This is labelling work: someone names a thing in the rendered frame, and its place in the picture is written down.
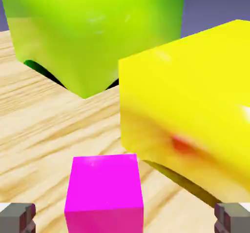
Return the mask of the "small magenta cube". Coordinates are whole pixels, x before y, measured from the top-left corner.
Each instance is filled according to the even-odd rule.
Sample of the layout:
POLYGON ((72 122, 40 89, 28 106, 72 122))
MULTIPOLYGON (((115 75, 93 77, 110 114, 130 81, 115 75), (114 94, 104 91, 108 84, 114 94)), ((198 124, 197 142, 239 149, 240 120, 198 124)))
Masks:
POLYGON ((64 215, 68 233, 143 233, 136 154, 74 157, 64 215))

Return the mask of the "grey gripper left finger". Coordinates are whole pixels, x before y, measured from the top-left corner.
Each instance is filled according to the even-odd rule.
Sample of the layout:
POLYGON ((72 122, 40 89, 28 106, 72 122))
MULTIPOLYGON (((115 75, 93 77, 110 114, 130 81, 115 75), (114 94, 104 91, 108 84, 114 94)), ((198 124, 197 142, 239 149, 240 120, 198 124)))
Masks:
POLYGON ((0 233, 36 233, 33 203, 0 203, 0 233))

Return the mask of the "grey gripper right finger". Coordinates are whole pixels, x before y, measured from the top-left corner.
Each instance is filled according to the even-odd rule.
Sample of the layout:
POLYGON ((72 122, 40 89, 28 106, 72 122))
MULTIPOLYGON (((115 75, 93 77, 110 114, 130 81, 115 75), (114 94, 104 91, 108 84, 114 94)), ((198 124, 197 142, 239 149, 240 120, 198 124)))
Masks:
POLYGON ((250 233, 250 202, 217 203, 214 233, 250 233))

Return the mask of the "large yellow box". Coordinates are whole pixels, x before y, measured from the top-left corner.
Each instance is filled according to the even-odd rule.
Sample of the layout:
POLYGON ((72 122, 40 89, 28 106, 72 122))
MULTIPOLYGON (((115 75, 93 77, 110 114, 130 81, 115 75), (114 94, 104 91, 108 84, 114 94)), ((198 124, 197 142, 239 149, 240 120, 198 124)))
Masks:
POLYGON ((121 142, 223 202, 250 202, 250 21, 119 61, 121 142))

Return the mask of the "large lime green box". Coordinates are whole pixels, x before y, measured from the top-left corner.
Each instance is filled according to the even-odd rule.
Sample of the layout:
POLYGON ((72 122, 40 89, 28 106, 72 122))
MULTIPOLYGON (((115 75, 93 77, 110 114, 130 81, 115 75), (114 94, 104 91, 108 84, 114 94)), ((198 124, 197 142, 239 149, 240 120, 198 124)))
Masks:
POLYGON ((86 98, 122 58, 179 39, 184 0, 2 0, 16 57, 86 98))

